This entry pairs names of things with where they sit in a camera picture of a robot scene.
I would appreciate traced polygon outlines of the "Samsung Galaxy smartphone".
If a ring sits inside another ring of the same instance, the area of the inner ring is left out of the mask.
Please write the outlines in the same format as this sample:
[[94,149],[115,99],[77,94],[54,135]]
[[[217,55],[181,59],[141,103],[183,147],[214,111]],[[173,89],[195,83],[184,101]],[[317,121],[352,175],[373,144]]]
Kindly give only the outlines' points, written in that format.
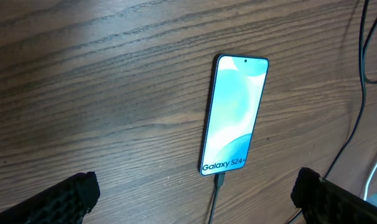
[[198,164],[202,176],[245,166],[268,70],[266,57],[215,56]]

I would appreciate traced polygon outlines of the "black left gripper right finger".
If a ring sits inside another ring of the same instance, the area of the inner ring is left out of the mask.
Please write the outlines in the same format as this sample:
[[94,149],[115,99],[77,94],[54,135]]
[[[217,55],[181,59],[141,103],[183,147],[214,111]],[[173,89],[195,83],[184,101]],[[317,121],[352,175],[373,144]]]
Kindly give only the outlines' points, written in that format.
[[309,224],[377,224],[377,207],[308,167],[300,169],[291,199]]

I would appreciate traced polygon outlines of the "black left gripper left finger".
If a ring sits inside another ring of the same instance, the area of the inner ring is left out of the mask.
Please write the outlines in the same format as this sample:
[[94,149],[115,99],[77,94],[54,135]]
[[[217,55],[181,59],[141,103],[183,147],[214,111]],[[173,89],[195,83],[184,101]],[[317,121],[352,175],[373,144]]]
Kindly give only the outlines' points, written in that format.
[[78,224],[100,197],[94,172],[79,172],[0,212],[0,224]]

